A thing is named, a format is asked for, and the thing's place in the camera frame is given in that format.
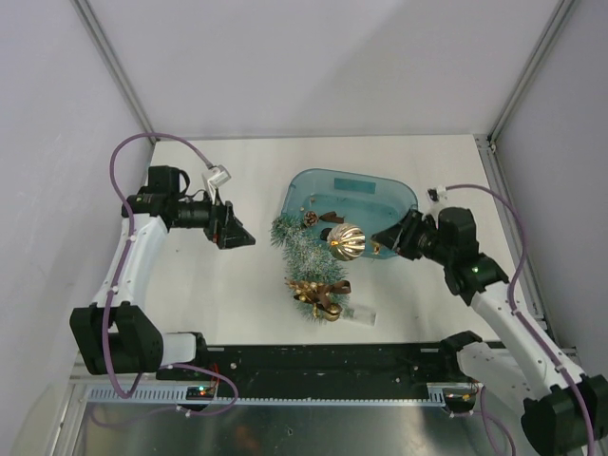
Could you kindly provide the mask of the teal plastic container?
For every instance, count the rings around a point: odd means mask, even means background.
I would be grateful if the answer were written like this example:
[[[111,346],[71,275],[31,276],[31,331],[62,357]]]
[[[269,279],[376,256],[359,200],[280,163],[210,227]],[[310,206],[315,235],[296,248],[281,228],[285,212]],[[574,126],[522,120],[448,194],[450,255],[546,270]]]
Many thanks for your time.
[[[417,207],[414,191],[399,180],[312,168],[292,179],[279,214],[301,221],[308,212],[318,216],[335,212],[346,223],[362,229],[366,236],[364,257],[389,259],[396,254],[385,247],[375,250],[371,236]]]

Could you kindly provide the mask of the gold striped bauble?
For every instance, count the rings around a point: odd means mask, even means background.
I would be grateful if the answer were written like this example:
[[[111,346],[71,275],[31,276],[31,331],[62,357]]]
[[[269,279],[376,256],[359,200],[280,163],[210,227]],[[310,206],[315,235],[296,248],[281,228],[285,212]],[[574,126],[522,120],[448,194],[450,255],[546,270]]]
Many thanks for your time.
[[[340,261],[351,261],[361,257],[365,252],[366,236],[358,226],[341,223],[328,233],[327,243],[334,258]]]

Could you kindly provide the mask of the small frosted christmas tree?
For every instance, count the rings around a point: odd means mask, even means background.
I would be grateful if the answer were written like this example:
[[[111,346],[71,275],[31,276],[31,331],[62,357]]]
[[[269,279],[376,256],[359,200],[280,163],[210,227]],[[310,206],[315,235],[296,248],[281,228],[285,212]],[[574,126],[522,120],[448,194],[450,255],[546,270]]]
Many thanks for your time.
[[[335,259],[327,246],[319,243],[312,229],[296,217],[282,215],[272,222],[271,244],[282,250],[285,261],[285,284],[287,280],[305,280],[311,282],[334,283],[347,280],[344,268]],[[296,307],[308,320],[315,323],[329,323],[313,317],[313,306],[294,299],[294,293],[288,288]],[[348,308],[350,294],[332,294],[331,301],[342,307],[342,313]]]

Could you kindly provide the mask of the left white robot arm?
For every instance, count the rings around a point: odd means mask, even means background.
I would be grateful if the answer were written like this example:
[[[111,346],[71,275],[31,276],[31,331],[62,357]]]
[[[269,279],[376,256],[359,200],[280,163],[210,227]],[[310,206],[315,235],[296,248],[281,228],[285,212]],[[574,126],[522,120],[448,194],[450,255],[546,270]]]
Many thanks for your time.
[[[199,332],[161,333],[143,311],[153,266],[174,229],[201,229],[220,250],[253,246],[255,238],[234,214],[231,202],[187,198],[187,173],[151,166],[147,184],[127,199],[123,225],[110,269],[87,307],[72,311],[69,326],[89,373],[155,372],[177,363],[197,380],[210,368]]]

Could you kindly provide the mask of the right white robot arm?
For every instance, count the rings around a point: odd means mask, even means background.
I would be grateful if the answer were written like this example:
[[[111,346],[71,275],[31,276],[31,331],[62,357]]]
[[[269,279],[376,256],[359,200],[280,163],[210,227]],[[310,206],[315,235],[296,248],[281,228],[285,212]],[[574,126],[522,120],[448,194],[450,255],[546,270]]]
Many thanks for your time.
[[[480,381],[520,418],[524,435],[540,455],[593,450],[607,435],[607,380],[573,362],[514,300],[512,282],[482,253],[472,212],[448,207],[436,216],[411,209],[373,243],[409,260],[425,257],[442,266],[453,295],[499,337],[502,357],[473,332],[442,342],[439,372],[449,381]]]

